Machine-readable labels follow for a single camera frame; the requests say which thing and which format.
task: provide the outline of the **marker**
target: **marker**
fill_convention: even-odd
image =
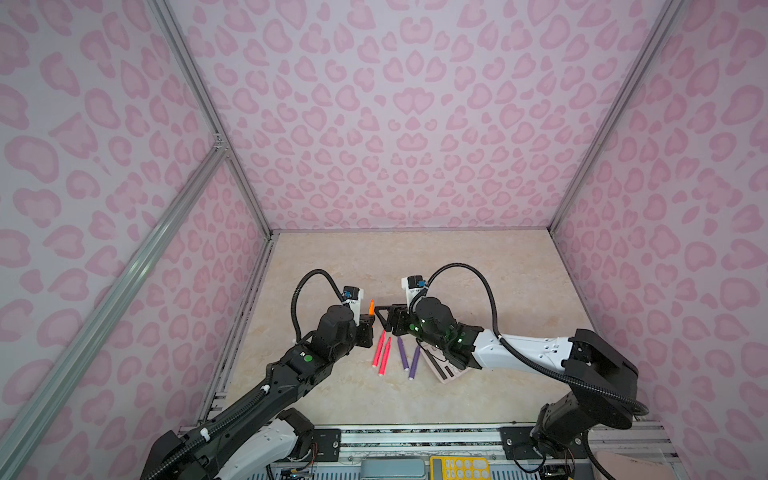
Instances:
[[[382,357],[382,365],[379,368],[379,375],[384,376],[386,373],[386,361],[389,359],[389,347],[392,345],[392,337],[389,337],[386,341],[386,347],[384,347],[384,356]]]
[[[419,345],[416,345],[416,351],[413,353],[413,361],[411,362],[411,372],[408,375],[408,380],[413,380],[416,376],[416,365],[419,364],[419,355],[421,355],[422,349]]]
[[[386,335],[386,331],[382,331],[382,335],[379,337],[379,346],[376,347],[376,356],[373,357],[373,364],[371,365],[373,368],[379,366],[379,357],[382,355],[382,348],[384,347],[384,335]]]
[[[402,369],[408,372],[408,357],[406,356],[406,346],[402,344],[402,337],[397,337],[397,348],[400,350],[400,359],[402,360]]]

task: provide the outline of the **pink object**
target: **pink object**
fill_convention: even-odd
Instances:
[[[373,357],[373,364],[371,365],[373,368],[379,366],[379,358],[381,358],[382,348],[384,347],[384,335],[386,335],[386,332],[382,331],[382,335],[379,337],[379,346],[376,347],[376,356]]]
[[[382,357],[382,365],[379,368],[379,375],[384,376],[386,373],[386,361],[389,359],[389,347],[392,346],[392,337],[389,337],[386,341],[386,347],[384,347],[384,356]]]

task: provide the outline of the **diagonal metal bar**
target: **diagonal metal bar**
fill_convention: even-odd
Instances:
[[[689,0],[667,0],[661,8],[661,13],[656,18],[648,37],[645,39],[645,43],[643,43],[640,49],[640,53],[637,54],[632,67],[627,73],[627,79],[621,85],[621,89],[616,95],[608,115],[594,136],[594,140],[592,140],[587,149],[587,153],[584,155],[584,160],[579,165],[576,174],[565,190],[563,201],[560,203],[557,211],[554,212],[552,222],[549,224],[550,235],[554,236],[558,228],[563,225],[563,220],[576,201],[576,194],[586,181],[592,167],[597,163],[600,153],[603,151],[605,141],[611,136],[611,133],[613,133],[621,119],[621,115],[629,107],[630,100],[640,87],[646,73],[650,70],[654,59],[661,53],[677,21],[682,18],[682,14],[686,11],[688,2]]]
[[[112,329],[187,219],[225,155],[227,152],[221,147],[214,147],[208,153],[35,394],[18,413],[0,445],[0,480],[13,480],[24,468]]]
[[[217,141],[219,141],[225,148],[233,150],[232,142],[230,142],[230,139],[227,136],[227,131],[224,129],[221,117],[219,117],[219,114],[216,111],[210,93],[205,86],[205,82],[203,82],[203,77],[197,68],[197,64],[195,64],[186,40],[184,40],[184,32],[179,25],[174,10],[170,7],[167,0],[147,0],[147,4],[152,13],[154,13],[157,23],[160,26],[160,30],[165,35],[165,39],[168,42],[171,51],[174,53],[174,57],[176,57],[176,61],[179,64],[182,73],[184,73],[184,78],[186,78],[187,83],[192,90],[192,94],[200,105],[200,109],[208,123],[211,133],[214,134]],[[237,153],[233,151],[233,154],[227,159],[227,163],[230,164],[230,168],[237,180],[237,186],[247,200],[246,203],[248,204],[248,208],[250,208],[253,217],[256,218],[262,234],[269,238],[272,234],[270,226],[266,221],[264,212],[259,205],[256,192],[248,181],[248,177]]]

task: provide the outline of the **black cable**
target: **black cable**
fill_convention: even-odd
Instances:
[[[516,448],[517,448],[517,447],[519,447],[519,446],[521,446],[521,445],[530,445],[530,444],[528,444],[527,442],[518,442],[518,443],[515,443],[515,444],[514,444],[514,445],[511,447],[511,451],[512,451],[512,461],[513,461],[513,462],[515,462],[515,465],[517,465],[517,466],[518,466],[518,468],[519,468],[519,469],[521,469],[521,470],[522,470],[523,472],[525,472],[525,473],[536,473],[536,472],[538,472],[539,470],[541,470],[541,467],[543,467],[543,466],[544,466],[544,463],[547,461],[547,456],[546,456],[546,455],[543,455],[543,456],[541,457],[541,463],[540,463],[540,464],[538,464],[538,467],[534,468],[533,470],[526,470],[525,468],[523,468],[523,467],[522,467],[522,465],[520,465],[520,462],[518,462],[518,460],[515,458],[515,450],[516,450]]]
[[[322,269],[314,269],[311,272],[309,272],[307,275],[305,275],[301,280],[299,280],[299,284],[296,285],[296,290],[293,291],[293,298],[290,301],[290,319],[291,322],[293,322],[293,329],[296,330],[296,343],[301,342],[301,327],[299,326],[299,318],[296,316],[296,305],[299,302],[299,293],[301,293],[302,287],[304,287],[304,283],[306,283],[310,278],[312,278],[315,275],[322,275],[327,280],[328,283],[331,284],[331,287],[333,288],[333,292],[336,294],[336,297],[339,298],[340,302],[344,302],[344,297],[341,295],[341,292],[339,291],[339,287],[336,286],[336,282],[333,281],[333,278],[331,278],[330,273],[326,272]]]
[[[546,375],[552,379],[558,380],[559,382],[567,383],[571,387],[587,390],[589,392],[596,393],[603,397],[616,400],[617,402],[624,403],[625,405],[628,405],[632,408],[632,413],[634,415],[648,415],[648,407],[646,407],[646,405],[644,405],[642,402],[638,402],[635,399],[631,399],[627,396],[621,395],[620,393],[616,393],[612,390],[608,390],[600,386],[586,383],[582,379],[577,379],[576,377],[573,377],[573,376],[565,375],[560,372],[555,372],[554,370],[548,369],[543,365],[539,365],[538,363],[529,359],[527,356],[518,352],[512,345],[509,344],[509,342],[507,342],[504,339],[504,337],[498,331],[498,314],[496,312],[496,300],[493,297],[491,286],[488,285],[488,281],[485,279],[482,273],[480,273],[480,271],[474,268],[473,266],[467,265],[466,263],[449,263],[448,265],[441,266],[440,268],[437,269],[437,271],[435,271],[432,274],[431,277],[429,277],[429,281],[426,283],[425,286],[432,285],[432,282],[440,273],[446,271],[449,268],[453,268],[454,266],[460,266],[461,268],[466,268],[467,270],[470,270],[471,272],[473,272],[480,279],[483,287],[485,288],[485,292],[488,294],[488,300],[491,303],[491,324],[492,324],[493,333],[494,335],[496,335],[496,337],[498,338],[498,341],[504,346],[504,348],[506,348],[507,351],[509,351],[516,359],[520,360],[524,365],[533,369],[534,371],[539,372],[542,375]],[[419,295],[417,294],[417,296],[413,298],[413,301],[411,302],[411,304],[415,302],[418,296]]]
[[[581,434],[581,444],[584,446],[584,451],[587,453],[587,457],[589,457],[589,461],[592,462],[592,465],[605,477],[605,480],[616,480],[613,475],[607,472],[605,468],[603,468],[603,465],[600,465],[600,462],[598,462],[598,459],[595,458],[594,454],[592,453],[592,449],[589,448],[589,430],[584,430],[584,433]]]
[[[211,439],[216,438],[217,434],[222,432],[225,429],[228,429],[232,424],[240,420],[240,417],[246,414],[249,410],[251,410],[253,407],[258,405],[259,402],[266,396],[266,392],[261,389],[261,386],[269,385],[272,382],[272,371],[275,363],[270,363],[266,366],[266,377],[264,377],[264,381],[261,382],[259,386],[259,392],[254,396],[248,403],[243,405],[240,409],[238,409],[233,415],[229,415],[224,420],[220,422],[216,422],[216,419],[211,420],[208,422],[206,428],[208,429],[208,435]],[[184,447],[182,447],[178,452],[174,453],[168,460],[161,463],[155,470],[149,472],[146,476],[142,477],[141,480],[155,480],[156,478],[160,478],[166,470],[168,470],[171,467],[176,466],[176,464],[183,459],[188,454],[194,452],[197,448],[199,448],[201,445],[203,445],[207,440],[202,436],[195,437],[193,439],[190,439],[189,442],[184,444]]]

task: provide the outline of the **heart pattern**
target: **heart pattern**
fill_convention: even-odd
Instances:
[[[549,225],[663,4],[171,3],[276,229]]]
[[[691,478],[768,471],[766,22],[691,2],[555,236]]]
[[[142,0],[12,2],[2,13],[0,435],[213,144]],[[157,435],[194,414],[261,239],[226,168],[193,214],[204,226],[190,217],[176,263],[156,266],[22,477],[138,476],[147,451],[137,426]],[[219,248],[216,259],[191,253],[191,232]],[[191,296],[194,272],[215,260],[216,279]],[[203,315],[176,298],[203,299]],[[190,334],[171,331],[169,315],[211,333],[203,355],[177,353],[174,364]],[[162,346],[170,368],[151,378],[147,360]]]

